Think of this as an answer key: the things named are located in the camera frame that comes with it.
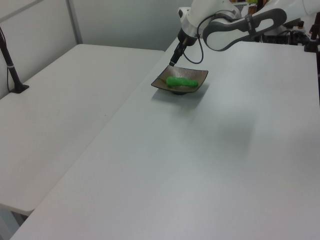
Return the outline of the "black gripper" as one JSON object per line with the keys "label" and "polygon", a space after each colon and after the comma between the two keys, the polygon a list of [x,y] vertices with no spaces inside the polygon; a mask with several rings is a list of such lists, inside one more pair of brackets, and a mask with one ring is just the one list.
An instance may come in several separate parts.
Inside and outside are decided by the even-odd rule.
{"label": "black gripper", "polygon": [[169,61],[169,65],[174,67],[175,64],[179,61],[180,57],[184,54],[185,49],[187,48],[188,37],[184,36],[178,39],[179,43],[175,48],[173,55]]}

